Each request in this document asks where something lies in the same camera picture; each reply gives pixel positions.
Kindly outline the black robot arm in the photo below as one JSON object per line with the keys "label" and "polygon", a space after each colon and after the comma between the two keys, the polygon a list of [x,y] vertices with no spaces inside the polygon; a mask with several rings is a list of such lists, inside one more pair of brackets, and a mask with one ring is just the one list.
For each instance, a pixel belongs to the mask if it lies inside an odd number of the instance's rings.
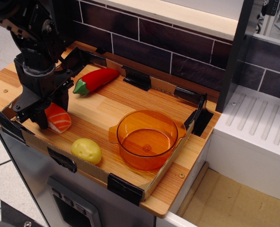
{"label": "black robot arm", "polygon": [[56,71],[66,42],[59,38],[49,12],[37,0],[0,0],[0,26],[10,31],[20,50],[14,59],[22,94],[13,106],[20,123],[27,119],[48,128],[45,110],[55,102],[68,108],[73,72]]}

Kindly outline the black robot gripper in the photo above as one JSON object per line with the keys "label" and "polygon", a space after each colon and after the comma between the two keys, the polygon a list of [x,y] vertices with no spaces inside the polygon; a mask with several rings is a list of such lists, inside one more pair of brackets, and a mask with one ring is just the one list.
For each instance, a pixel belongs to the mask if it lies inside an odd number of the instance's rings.
{"label": "black robot gripper", "polygon": [[70,69],[57,71],[55,64],[51,64],[45,71],[34,70],[25,65],[22,54],[16,56],[14,64],[23,89],[13,105],[16,118],[20,122],[31,119],[37,122],[41,129],[47,129],[45,109],[52,102],[65,111],[68,110],[68,90],[73,85],[71,79],[73,71]]}

